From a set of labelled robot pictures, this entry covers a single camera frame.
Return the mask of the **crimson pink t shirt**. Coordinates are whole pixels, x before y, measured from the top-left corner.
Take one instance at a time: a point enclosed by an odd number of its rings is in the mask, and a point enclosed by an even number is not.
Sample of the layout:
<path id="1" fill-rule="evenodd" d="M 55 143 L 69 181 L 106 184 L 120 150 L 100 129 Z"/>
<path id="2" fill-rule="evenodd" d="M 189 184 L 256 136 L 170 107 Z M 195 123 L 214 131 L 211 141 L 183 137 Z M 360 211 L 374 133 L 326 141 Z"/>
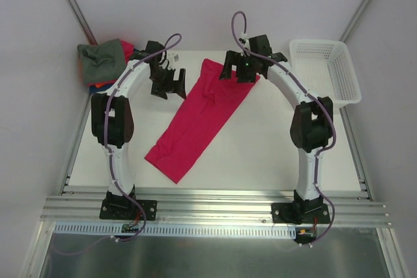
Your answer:
<path id="1" fill-rule="evenodd" d="M 200 76 L 145 160 L 179 183 L 245 100 L 255 83 L 239 83 L 235 73 L 220 80 L 223 65 L 204 59 Z"/>

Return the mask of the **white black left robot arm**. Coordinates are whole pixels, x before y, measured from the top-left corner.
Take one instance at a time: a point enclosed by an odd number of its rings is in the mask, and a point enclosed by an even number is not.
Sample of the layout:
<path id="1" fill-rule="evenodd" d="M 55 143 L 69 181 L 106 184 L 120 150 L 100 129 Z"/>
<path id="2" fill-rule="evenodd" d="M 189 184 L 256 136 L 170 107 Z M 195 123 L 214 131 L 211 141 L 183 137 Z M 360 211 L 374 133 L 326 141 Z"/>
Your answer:
<path id="1" fill-rule="evenodd" d="M 164 67 L 167 52 L 177 46 L 180 34 L 173 34 L 165 44 L 149 41 L 144 50 L 135 52 L 123 73 L 104 93 L 91 97 L 91 131 L 106 155 L 109 187 L 105 207 L 114 209 L 122 218 L 132 217 L 137 210 L 135 184 L 128 161 L 128 145 L 134 134 L 130 99 L 146 80 L 152 82 L 151 94 L 166 100 L 168 94 L 186 99 L 186 70 Z"/>

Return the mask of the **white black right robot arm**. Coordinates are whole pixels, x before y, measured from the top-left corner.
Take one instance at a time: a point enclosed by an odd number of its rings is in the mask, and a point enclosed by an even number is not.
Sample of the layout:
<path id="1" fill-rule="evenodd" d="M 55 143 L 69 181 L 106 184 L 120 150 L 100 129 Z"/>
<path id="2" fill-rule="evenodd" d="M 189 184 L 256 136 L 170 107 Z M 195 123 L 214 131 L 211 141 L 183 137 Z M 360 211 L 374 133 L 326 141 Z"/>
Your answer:
<path id="1" fill-rule="evenodd" d="M 294 110 L 290 137 L 298 149 L 298 182 L 291 202 L 271 205 L 274 223 L 331 225 L 332 205 L 321 191 L 321 158 L 332 148 L 336 131 L 333 101 L 309 91 L 287 66 L 282 53 L 273 53 L 267 35 L 242 33 L 240 52 L 228 51 L 220 79 L 236 76 L 239 83 L 253 83 L 257 75 L 269 80 Z"/>

